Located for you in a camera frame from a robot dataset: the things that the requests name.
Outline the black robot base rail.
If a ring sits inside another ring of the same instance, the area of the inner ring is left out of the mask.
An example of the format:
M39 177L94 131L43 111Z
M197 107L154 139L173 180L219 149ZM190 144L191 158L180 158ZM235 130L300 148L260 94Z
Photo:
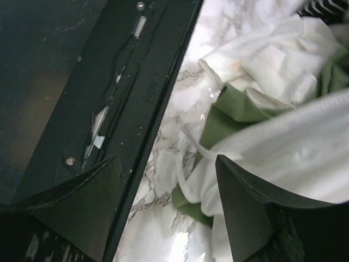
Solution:
M1 205L109 157L112 261L201 1L1 1Z

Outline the white tank top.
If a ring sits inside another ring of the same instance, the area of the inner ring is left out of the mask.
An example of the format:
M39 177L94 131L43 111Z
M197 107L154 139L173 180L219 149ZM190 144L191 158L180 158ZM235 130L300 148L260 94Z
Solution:
M234 261L219 193L215 162L219 155L284 190L331 204L348 203L348 90L317 98L275 118L245 128L210 150L183 133L202 159L189 176L182 160L175 174L190 203L214 218L213 251Z

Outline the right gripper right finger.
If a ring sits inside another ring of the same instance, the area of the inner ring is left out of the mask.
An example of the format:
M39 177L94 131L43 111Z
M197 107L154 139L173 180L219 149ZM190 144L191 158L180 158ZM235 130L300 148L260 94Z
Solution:
M215 167L234 261L348 261L348 203L289 192L223 155Z

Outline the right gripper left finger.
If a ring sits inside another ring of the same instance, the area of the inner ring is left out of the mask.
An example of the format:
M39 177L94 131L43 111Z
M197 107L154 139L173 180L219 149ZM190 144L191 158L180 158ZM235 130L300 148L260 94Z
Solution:
M1 205L1 261L102 261L119 202L121 163L85 173L12 205Z

